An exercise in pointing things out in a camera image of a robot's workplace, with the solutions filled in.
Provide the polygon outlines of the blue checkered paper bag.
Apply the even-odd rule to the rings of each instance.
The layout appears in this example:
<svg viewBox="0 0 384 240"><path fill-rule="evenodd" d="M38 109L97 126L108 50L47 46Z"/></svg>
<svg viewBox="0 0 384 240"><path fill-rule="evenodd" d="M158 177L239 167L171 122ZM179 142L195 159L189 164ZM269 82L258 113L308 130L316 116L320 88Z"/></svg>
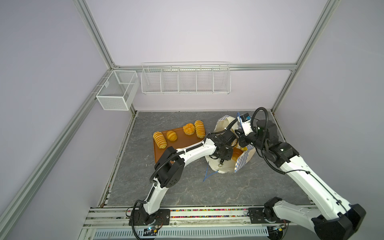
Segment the blue checkered paper bag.
<svg viewBox="0 0 384 240"><path fill-rule="evenodd" d="M229 115L225 115L221 117L215 126L214 132L220 132L223 130L226 130L227 126L233 121L237 120L237 118L231 117ZM238 123L235 123L231 127L231 131L235 133L235 130L242 130L241 125ZM222 161L221 159L212 159L209 156L205 156L205 159L207 163L209 164L209 167L220 174L228 174L228 173L236 173L238 172L242 167L244 167L253 157L253 155L256 153L256 149L252 145L248 145L244 148L241 148L238 140L235 140L232 143L232 146L234 148L241 149L244 153L238 158L238 160L235 162L233 160L229 161Z"/></svg>

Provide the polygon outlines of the ridged long bread loaf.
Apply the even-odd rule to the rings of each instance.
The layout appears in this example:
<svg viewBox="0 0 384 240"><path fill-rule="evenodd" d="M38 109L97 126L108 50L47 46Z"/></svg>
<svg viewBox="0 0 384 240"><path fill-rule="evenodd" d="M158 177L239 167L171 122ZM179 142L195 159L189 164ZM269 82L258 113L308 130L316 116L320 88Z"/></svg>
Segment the ridged long bread loaf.
<svg viewBox="0 0 384 240"><path fill-rule="evenodd" d="M196 120L194 126L197 137L203 139L206 136L204 123L201 120Z"/></svg>

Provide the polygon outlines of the pale muffin bread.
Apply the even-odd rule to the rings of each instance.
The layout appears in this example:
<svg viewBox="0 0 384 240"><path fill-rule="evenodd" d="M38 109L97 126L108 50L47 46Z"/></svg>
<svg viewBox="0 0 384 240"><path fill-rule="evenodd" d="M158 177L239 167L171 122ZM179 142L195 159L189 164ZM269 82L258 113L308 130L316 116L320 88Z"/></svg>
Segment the pale muffin bread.
<svg viewBox="0 0 384 240"><path fill-rule="evenodd" d="M195 125L192 123L188 123L185 126L183 126L183 131L188 136L193 135L196 131Z"/></svg>

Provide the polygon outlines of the yellow bread roll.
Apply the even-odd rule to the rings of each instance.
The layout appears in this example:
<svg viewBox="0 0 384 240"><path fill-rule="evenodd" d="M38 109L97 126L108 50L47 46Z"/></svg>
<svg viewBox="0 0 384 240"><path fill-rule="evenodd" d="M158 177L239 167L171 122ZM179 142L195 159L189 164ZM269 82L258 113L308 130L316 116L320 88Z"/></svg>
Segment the yellow bread roll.
<svg viewBox="0 0 384 240"><path fill-rule="evenodd" d="M167 139L171 142L175 142L178 139L177 133L173 130L167 131L166 136L167 136Z"/></svg>

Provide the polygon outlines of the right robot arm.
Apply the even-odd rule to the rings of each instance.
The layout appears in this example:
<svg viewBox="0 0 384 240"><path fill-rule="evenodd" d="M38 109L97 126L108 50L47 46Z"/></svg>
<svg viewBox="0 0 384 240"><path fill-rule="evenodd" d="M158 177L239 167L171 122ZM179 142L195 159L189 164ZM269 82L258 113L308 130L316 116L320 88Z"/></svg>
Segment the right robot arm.
<svg viewBox="0 0 384 240"><path fill-rule="evenodd" d="M265 220L269 223L289 221L313 231L321 240L349 239L360 228L367 214L365 209L359 204L350 204L329 187L292 145L279 140L277 126L269 120L264 107L254 113L260 111L264 112L265 119L257 123L255 115L238 116L240 146L254 146L272 170L293 179L316 206L304 208L274 197L264 204Z"/></svg>

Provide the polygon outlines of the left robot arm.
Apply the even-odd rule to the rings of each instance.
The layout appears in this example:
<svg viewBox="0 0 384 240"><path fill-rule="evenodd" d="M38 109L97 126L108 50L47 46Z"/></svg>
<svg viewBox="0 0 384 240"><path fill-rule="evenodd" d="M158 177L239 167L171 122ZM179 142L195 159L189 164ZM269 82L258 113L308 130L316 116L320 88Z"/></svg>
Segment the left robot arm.
<svg viewBox="0 0 384 240"><path fill-rule="evenodd" d="M131 210L130 226L152 225L157 217L165 218L170 211L161 212L160 205L169 188L180 181L184 168L206 156L223 161L231 160L236 139L236 134L231 130L223 130L208 133L202 141L185 148L167 148L150 177L153 185L148 196L145 200L137 200Z"/></svg>

